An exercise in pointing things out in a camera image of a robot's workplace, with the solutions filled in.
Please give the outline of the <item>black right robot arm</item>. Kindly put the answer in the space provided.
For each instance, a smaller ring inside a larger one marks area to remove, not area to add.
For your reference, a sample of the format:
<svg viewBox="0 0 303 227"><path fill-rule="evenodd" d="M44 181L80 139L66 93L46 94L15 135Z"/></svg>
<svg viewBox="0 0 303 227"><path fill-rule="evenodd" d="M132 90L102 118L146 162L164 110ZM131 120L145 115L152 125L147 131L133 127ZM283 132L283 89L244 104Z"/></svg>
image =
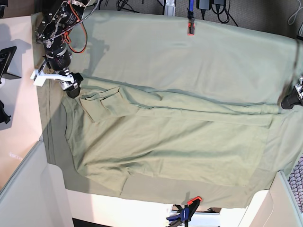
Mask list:
<svg viewBox="0 0 303 227"><path fill-rule="evenodd" d="M99 0L43 2L43 19L36 28L35 35L36 43L43 45L45 54L41 66L31 75L35 86L41 87L50 79L58 81L70 98L76 98L80 94L83 77L69 69L72 54L77 53L77 50L71 47L69 34L76 26L81 26L85 38L88 38L83 22L98 8Z"/></svg>

